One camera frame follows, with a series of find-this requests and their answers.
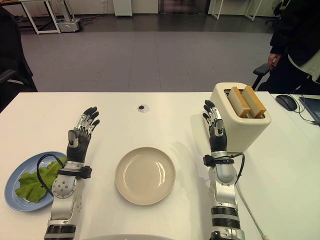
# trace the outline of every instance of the chair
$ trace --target chair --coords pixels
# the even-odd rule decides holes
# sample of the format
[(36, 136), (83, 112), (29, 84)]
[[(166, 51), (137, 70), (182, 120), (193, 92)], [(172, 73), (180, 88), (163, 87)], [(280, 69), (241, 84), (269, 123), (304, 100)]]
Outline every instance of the chair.
[(24, 56), (19, 26), (14, 17), (1, 6), (0, 36), (1, 112), (18, 93), (37, 92), (37, 88)]
[(254, 84), (252, 85), (252, 89), (255, 90), (260, 83), (261, 79), (270, 71), (270, 67), (268, 64), (262, 64), (261, 66), (257, 67), (253, 73), (257, 75), (258, 77), (254, 81)]

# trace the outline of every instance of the black wrist strap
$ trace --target black wrist strap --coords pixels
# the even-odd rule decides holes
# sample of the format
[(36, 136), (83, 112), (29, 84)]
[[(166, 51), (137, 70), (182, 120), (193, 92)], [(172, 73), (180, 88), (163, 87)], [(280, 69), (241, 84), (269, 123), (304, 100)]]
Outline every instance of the black wrist strap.
[(203, 157), (203, 163), (207, 167), (214, 167), (216, 164), (234, 164), (235, 161), (232, 158), (214, 159), (210, 155)]
[(58, 174), (66, 175), (66, 176), (76, 176), (82, 179), (89, 179), (91, 178), (92, 168), (89, 166), (83, 166), (79, 171), (70, 171), (66, 169), (60, 169)]

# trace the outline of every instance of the lettuce leaf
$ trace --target lettuce leaf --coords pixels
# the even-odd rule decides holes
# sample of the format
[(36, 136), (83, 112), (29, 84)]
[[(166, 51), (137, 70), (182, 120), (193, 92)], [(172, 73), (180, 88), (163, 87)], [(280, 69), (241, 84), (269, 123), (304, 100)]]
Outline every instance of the lettuce leaf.
[[(62, 157), (61, 162), (67, 161), (66, 157)], [(57, 161), (51, 162), (47, 167), (39, 167), (40, 176), (49, 189), (52, 188), (54, 180), (58, 176), (58, 170), (62, 169)], [(46, 189), (41, 186), (37, 177), (37, 171), (34, 173), (25, 172), (19, 179), (20, 187), (15, 190), (15, 194), (20, 198), (25, 198), (30, 202), (37, 203), (46, 195)]]

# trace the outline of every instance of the person's hand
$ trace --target person's hand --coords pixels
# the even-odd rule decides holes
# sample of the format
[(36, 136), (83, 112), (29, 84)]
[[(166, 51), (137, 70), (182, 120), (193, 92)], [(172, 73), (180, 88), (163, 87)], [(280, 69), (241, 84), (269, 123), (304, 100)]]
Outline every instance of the person's hand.
[(272, 71), (278, 65), (280, 58), (280, 54), (270, 53), (267, 63), (270, 68), (270, 71)]

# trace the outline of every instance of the robotic arm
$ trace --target robotic arm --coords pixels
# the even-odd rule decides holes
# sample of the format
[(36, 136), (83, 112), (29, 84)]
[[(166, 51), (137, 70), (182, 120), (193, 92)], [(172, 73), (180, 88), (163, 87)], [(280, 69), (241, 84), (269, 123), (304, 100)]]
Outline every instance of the robotic arm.
[(53, 182), (53, 204), (45, 240), (73, 240), (82, 210), (84, 179), (91, 177), (92, 169), (85, 166), (85, 158), (92, 132), (99, 124), (96, 107), (90, 107), (80, 116), (75, 127), (68, 132), (67, 162), (58, 171)]
[(234, 160), (227, 154), (227, 135), (217, 107), (205, 101), (203, 117), (209, 126), (211, 155), (203, 158), (204, 165), (210, 167), (212, 231), (210, 240), (245, 240), (240, 228), (235, 184), (239, 174), (233, 167)]

